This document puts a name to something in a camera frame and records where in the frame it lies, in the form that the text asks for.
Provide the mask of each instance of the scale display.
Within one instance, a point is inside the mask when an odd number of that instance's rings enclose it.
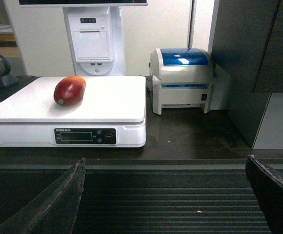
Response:
[[[56,144],[98,144],[114,145],[117,143],[114,128],[56,128]]]

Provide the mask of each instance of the blue printer cover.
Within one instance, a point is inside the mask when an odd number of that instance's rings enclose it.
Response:
[[[209,65],[204,52],[197,48],[160,49],[164,66]]]

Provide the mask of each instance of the white wall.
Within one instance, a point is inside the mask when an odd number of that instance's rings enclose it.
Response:
[[[4,0],[27,75],[74,73],[62,8],[20,7]]]
[[[211,53],[219,0],[195,0],[193,7],[191,45]]]
[[[74,73],[62,8],[20,7],[4,0],[28,75]],[[122,9],[128,75],[149,75],[155,48],[186,47],[191,0],[148,0]]]
[[[191,0],[148,0],[148,6],[124,7],[122,23],[127,75],[149,75],[156,48],[186,48]]]

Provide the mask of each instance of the white scale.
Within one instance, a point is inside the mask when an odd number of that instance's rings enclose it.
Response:
[[[63,78],[39,78],[0,103],[0,147],[145,144],[145,77],[83,77],[83,101],[68,107],[53,99]]]

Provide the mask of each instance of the monitor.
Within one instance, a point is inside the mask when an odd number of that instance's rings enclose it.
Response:
[[[19,0],[19,4],[23,7],[146,6],[147,0]]]

